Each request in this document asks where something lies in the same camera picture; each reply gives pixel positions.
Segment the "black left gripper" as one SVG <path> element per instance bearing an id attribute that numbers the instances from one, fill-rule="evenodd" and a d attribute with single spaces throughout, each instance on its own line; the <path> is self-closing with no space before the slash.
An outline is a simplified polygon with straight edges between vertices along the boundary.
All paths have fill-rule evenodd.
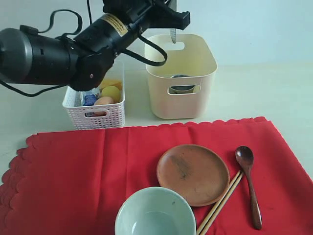
<path id="1" fill-rule="evenodd" d="M 105 0 L 103 5 L 102 27 L 107 32 L 184 30 L 190 24 L 190 12 L 178 12 L 176 0 Z"/>

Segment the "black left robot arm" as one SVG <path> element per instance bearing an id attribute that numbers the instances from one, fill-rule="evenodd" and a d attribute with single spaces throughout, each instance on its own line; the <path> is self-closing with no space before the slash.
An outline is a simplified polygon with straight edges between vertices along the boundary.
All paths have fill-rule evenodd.
<path id="1" fill-rule="evenodd" d="M 150 66 L 163 66 L 167 53 L 143 37 L 149 28 L 184 30 L 190 24 L 188 11 L 178 12 L 172 0 L 106 0 L 104 14 L 83 28 L 56 38 L 26 25 L 0 32 L 0 83 L 45 85 L 45 90 L 69 86 L 89 91 L 102 82 L 116 57 L 126 54 Z M 154 48 L 164 58 L 151 61 L 128 50 L 135 40 Z"/>

